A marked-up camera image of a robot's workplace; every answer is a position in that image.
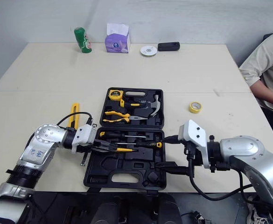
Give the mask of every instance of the black toolbox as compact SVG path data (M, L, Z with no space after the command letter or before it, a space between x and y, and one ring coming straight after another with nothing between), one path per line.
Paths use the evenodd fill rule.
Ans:
M125 101L110 100L109 93L120 94ZM151 108L151 102L160 102L160 108L154 116L150 116L155 108ZM147 106L129 106L129 103L140 103ZM131 116L141 116L148 119L130 120L123 119L118 122L109 123L104 121L117 120L121 117L118 115L106 115L105 112L116 111L122 114L130 114ZM98 129L96 139L106 140L108 142L142 142L156 141L160 142L164 138L162 131L164 125L163 114L163 91L158 89L131 89L131 88L109 88L106 94L101 118L101 128ZM146 138L138 137L118 137L104 138L100 136L102 132L120 133L122 135L146 136ZM154 195L158 190L166 187L166 172L155 167L155 163L165 162L164 144L160 148L135 147L134 145L119 145L121 148L137 149L136 152L128 153L98 153L92 152L88 162L88 167L84 176L84 185L97 191L100 188L129 188L144 189L148 194ZM132 174L137 182L113 182L114 174Z

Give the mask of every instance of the silver robotic arm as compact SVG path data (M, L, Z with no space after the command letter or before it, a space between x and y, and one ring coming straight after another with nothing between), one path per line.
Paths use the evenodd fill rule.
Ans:
M178 167L174 162L165 162L157 167L172 174L188 175L193 187L207 199L214 201L225 197L221 199L207 197L193 181L194 166L203 165L211 172L230 169L238 171L239 174L242 172L256 190L260 202L273 214L273 154L267 151L258 139L238 136L215 142L214 136L210 136L210 141L207 142L205 130L189 120L180 127L178 135L166 137L162 141L171 144L182 143L189 166Z
M205 130L189 120L180 127L178 140L184 145L192 142L196 146L205 168L213 171L231 168L244 173L259 197L273 205L273 154L258 139L240 135L219 143L211 137L207 142Z
M91 124L79 127L77 131L65 130L54 124L37 128L15 168L7 171L10 177L0 185L0 218L21 223L28 213L28 200L56 148L71 149L75 153L78 146L92 145L95 135L95 127Z

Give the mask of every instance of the green can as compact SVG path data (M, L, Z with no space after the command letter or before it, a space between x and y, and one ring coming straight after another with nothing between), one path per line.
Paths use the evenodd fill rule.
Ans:
M85 32L85 29L82 27L77 27L74 30L74 34L76 37L76 41L83 53L90 53L91 52L91 42Z

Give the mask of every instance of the person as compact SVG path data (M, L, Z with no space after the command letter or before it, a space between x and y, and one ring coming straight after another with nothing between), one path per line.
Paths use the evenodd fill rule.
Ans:
M273 34L249 55L239 69L273 129Z

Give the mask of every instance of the roll of tape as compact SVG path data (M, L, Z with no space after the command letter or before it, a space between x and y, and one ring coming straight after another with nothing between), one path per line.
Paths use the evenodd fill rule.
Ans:
M189 104L189 110L192 113L199 113L202 109L202 105L198 102L192 102Z

